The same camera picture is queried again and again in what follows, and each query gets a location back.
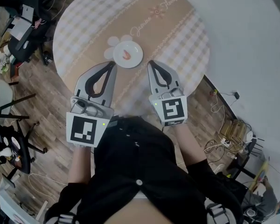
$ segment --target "checkered tablecloth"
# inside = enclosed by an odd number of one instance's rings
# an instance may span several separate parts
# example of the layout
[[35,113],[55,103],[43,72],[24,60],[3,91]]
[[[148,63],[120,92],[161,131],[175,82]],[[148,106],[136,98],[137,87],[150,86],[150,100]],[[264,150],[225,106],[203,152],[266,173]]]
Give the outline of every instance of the checkered tablecloth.
[[[96,64],[106,61],[104,60],[106,50],[101,50],[103,59],[99,59],[94,56],[97,56],[100,51],[92,53],[91,47],[99,46],[99,39],[108,29],[115,22],[124,24],[126,21],[118,21],[124,17],[124,13],[129,12],[133,6],[139,9],[144,1],[74,0],[64,11],[56,27],[53,54],[57,72],[72,92],[78,77],[85,72],[85,68],[89,69],[93,66],[89,65],[88,68],[87,61],[96,61]],[[134,73],[131,71],[125,73],[125,78],[128,76],[128,80],[124,84],[120,87],[115,85],[112,107],[117,114],[152,113],[148,101],[150,87],[146,69],[147,62],[151,59],[164,62],[178,72],[185,95],[191,94],[200,83],[209,62],[209,40],[199,15],[191,4],[187,3],[189,11],[176,21],[176,24],[173,21],[174,26],[171,32],[166,33],[158,45],[150,47],[153,52],[145,50],[143,39],[137,41],[137,37],[133,37],[133,40],[142,45],[144,54],[149,55],[144,57]],[[174,9],[174,13],[178,14],[178,6]],[[156,31],[160,29],[158,26],[154,27],[153,22],[150,22],[149,26],[150,29]],[[121,38],[121,34],[117,35],[116,31],[114,33],[119,39]],[[117,80],[120,80],[124,72],[119,71]]]

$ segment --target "black chair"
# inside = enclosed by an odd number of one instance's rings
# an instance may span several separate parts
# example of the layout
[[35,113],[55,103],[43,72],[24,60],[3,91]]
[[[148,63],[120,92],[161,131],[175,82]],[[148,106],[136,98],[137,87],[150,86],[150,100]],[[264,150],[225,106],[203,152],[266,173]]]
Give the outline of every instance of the black chair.
[[43,150],[33,146],[29,143],[28,139],[35,126],[39,125],[39,122],[34,123],[26,136],[24,136],[18,119],[16,121],[17,131],[14,130],[13,126],[0,126],[0,143],[5,147],[8,146],[12,149],[13,157],[8,160],[14,166],[14,169],[10,172],[8,176],[3,175],[3,178],[10,186],[15,187],[15,184],[11,181],[12,177],[17,170],[25,174],[30,174],[30,164],[35,161],[35,157],[30,157],[28,148],[31,148],[41,154],[45,154],[48,149],[45,147]]
[[[55,22],[51,20],[50,13],[44,8],[44,3],[47,3],[49,0],[0,0],[0,6],[5,7],[5,9],[11,14],[11,16],[21,17],[22,5],[25,4],[34,9],[34,17],[31,21],[26,20],[31,23],[31,27],[26,31],[20,41],[15,37],[11,37],[8,43],[8,49],[10,53],[16,58],[17,62],[29,61],[29,58],[34,53],[35,50],[39,49],[41,54],[41,60],[44,65],[48,65],[52,61],[52,56],[48,52],[43,52],[44,42],[51,41],[52,37],[46,37],[46,33],[50,25]],[[35,24],[35,21],[42,19],[42,24],[34,29],[32,26]],[[11,28],[11,24],[14,20],[11,17],[6,24],[1,35],[5,33],[8,28]]]

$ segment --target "floor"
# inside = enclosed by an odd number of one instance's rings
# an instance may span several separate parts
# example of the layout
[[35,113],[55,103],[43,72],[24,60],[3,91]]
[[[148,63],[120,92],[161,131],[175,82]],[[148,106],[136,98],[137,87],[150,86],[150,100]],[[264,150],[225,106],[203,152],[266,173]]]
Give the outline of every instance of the floor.
[[[57,7],[57,10],[51,10],[53,15],[62,7],[63,1],[65,0],[56,0],[54,8]],[[72,1],[67,0],[65,2],[63,11]],[[0,29],[2,29],[4,22],[0,21]],[[51,29],[50,33],[54,34],[54,28]],[[49,43],[47,49],[51,50],[51,48],[52,43]],[[31,134],[30,143],[39,148],[46,147],[49,150],[46,154],[34,154],[31,152],[31,156],[36,156],[36,161],[31,166],[31,172],[66,183],[74,148],[72,144],[66,142],[65,136],[66,112],[70,110],[70,97],[72,94],[58,76],[54,63],[45,67],[37,57],[37,54],[33,55],[30,63],[24,63],[19,70],[19,77],[14,80],[20,82],[14,87],[16,99],[32,93],[36,93],[36,97],[15,105],[13,112],[30,116],[30,119],[21,121],[24,133],[27,132],[30,125],[36,121],[40,122],[40,125]],[[0,76],[0,78],[10,82],[7,74]],[[223,109],[218,113],[210,111],[211,106],[216,103],[216,98],[210,96],[211,91],[211,87],[203,79],[195,92],[188,97],[188,125],[201,147],[204,147],[209,140],[216,139],[218,141],[217,131],[224,116]],[[155,116],[145,118],[158,125]],[[12,119],[7,119],[5,125],[10,125],[12,121]],[[166,128],[164,132],[175,143],[178,166],[185,169],[182,155],[172,130]],[[219,147],[207,154],[208,161],[219,160],[223,151],[224,148]],[[220,163],[228,165],[230,162],[231,159],[225,154],[220,161],[210,165],[214,169]],[[1,165],[0,180],[2,174],[7,175],[11,170],[12,167],[8,163]],[[48,207],[58,200],[59,193],[64,185],[41,176],[31,175],[29,178],[34,189],[29,183],[28,175],[19,174],[21,177],[16,181],[16,189],[9,189],[9,194],[14,200],[21,203],[23,209],[28,213],[37,215],[45,200],[49,202]]]

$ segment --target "round table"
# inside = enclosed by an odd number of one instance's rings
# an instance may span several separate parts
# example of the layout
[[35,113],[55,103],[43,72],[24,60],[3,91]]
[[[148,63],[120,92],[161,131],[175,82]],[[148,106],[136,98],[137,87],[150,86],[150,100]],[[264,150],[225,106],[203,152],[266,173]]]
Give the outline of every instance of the round table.
[[[74,0],[54,35],[57,72],[74,92],[83,73],[113,60],[114,47],[131,40],[142,47],[144,56],[135,68],[118,66],[111,105],[116,114],[152,112],[149,60],[175,69],[185,95],[202,80],[210,57],[209,40],[202,20],[187,0]],[[96,92],[102,82],[97,82]]]

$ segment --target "white plate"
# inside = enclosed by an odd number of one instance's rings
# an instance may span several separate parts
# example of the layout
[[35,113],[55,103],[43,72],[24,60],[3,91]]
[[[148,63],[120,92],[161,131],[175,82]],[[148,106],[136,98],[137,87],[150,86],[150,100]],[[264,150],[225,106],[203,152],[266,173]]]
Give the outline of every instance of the white plate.
[[123,68],[133,68],[140,64],[143,58],[141,46],[132,41],[117,44],[113,51],[113,59]]

